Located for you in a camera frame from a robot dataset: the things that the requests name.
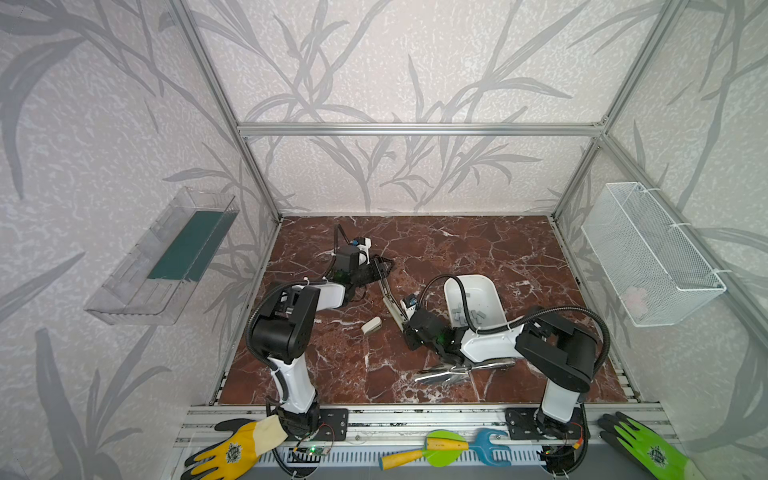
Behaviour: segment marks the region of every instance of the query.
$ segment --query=wall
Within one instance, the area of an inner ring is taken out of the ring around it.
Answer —
[[[0,31],[0,477],[156,478],[274,225],[164,2],[2,2]],[[181,318],[87,314],[181,186],[241,206]]]
[[[595,122],[663,2],[189,4],[240,122]],[[586,143],[250,139],[297,214],[547,213]]]
[[[766,305],[768,2],[690,2],[611,135]],[[579,227],[609,181],[598,156],[560,219],[616,349],[708,478],[768,468],[768,354],[722,300],[676,326],[626,317]]]

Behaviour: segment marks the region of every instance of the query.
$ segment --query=yellow handle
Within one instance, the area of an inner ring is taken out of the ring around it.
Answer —
[[[469,450],[469,444],[461,440],[427,438],[427,450]]]
[[[389,470],[390,468],[399,467],[405,465],[408,462],[413,462],[424,456],[423,450],[415,450],[414,452],[396,453],[394,455],[387,455],[379,459],[379,467],[382,470]]]

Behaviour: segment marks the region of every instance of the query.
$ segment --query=glove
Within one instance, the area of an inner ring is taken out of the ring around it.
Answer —
[[[187,458],[184,467],[204,463],[186,470],[180,480],[234,480],[241,477],[259,461],[253,441],[256,424],[255,420],[249,419],[217,423],[214,430],[232,432],[232,436]]]
[[[703,480],[699,469],[656,432],[624,413],[598,420],[600,438],[659,480]]]

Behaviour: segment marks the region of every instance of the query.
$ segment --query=marble surface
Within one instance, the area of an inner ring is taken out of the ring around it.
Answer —
[[[584,304],[546,217],[286,218],[263,284],[319,276],[330,261],[337,222],[350,238],[371,237],[373,253],[396,261],[389,285],[397,299],[450,272],[491,278],[509,319],[534,305]],[[442,284],[431,288],[427,302],[445,314]],[[381,316],[382,328],[364,336],[360,327],[374,316]],[[362,301],[317,313],[306,358],[322,403],[539,402],[546,383],[523,359],[506,370],[473,372],[471,382],[454,386],[413,382],[416,372],[439,360],[426,348],[408,350],[376,284]],[[276,395],[268,369],[241,340],[220,402],[263,404],[265,394]],[[588,400],[626,400],[610,365]]]

